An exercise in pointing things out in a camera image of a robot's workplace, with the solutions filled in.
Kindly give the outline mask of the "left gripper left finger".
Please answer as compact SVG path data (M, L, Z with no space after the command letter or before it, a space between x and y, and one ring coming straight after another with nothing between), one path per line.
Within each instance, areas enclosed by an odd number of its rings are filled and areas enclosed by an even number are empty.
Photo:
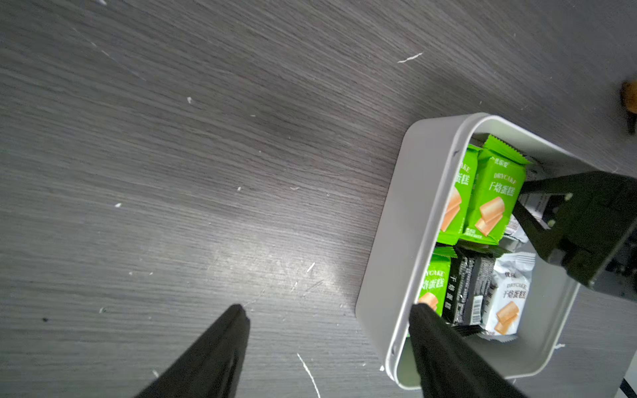
M139 397L234 397L250 333L239 304L230 306Z

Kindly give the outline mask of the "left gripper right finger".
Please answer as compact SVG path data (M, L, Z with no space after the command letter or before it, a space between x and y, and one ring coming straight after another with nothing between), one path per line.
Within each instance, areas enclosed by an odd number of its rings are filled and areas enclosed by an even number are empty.
M424 397L523 397L424 303L411 306L409 333Z

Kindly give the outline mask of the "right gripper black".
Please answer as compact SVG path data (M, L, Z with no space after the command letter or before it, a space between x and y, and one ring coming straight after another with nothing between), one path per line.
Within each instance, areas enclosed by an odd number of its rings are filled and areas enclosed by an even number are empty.
M605 295L636 296L636 180L593 171L527 182L524 194L550 197L540 223L520 202L513 214L537 254Z

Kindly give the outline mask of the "green cookie packet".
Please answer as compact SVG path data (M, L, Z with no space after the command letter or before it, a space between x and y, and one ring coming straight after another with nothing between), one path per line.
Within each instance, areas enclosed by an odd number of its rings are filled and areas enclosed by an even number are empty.
M529 164L517 149L495 136L487 137L479 151L461 240L499 244L526 181Z
M481 148L470 144L466 150L460 170L447 203L437 242L455 245L460 239L469 210L469 200L477 174L478 156Z
M429 260L417 303L427 304L439 317L443 315L452 260L457 258L452 246L437 246Z

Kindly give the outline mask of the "white cookie packet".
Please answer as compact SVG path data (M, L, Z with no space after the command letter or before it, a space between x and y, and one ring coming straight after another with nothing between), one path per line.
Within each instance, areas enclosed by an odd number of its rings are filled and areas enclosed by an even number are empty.
M532 283L536 255L519 252L495 260L484 298L479 336L488 341L513 341L521 321Z

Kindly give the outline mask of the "white storage box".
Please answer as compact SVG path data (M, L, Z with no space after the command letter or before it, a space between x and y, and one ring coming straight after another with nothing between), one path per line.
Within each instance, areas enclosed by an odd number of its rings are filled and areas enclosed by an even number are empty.
M475 134L502 139L551 177L592 170L589 162L497 115L422 119L406 131L356 304L357 319L386 374L404 390L421 386L406 341L410 308L436 244L443 201ZM579 288L565 270L538 260L514 341L471 336L466 344L504 378L535 376L550 362Z

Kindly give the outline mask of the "black cookie packet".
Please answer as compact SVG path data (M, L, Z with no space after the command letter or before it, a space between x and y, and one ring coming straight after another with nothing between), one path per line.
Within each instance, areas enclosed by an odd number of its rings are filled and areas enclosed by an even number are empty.
M482 323L484 298L489 291L495 258L492 255L454 247L442 318L453 328L471 334Z

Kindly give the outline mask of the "brown white plush toy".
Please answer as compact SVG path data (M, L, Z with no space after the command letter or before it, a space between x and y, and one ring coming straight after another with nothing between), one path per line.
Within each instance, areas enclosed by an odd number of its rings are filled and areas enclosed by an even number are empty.
M625 81L620 89L620 102L626 111L629 134L636 135L637 82Z

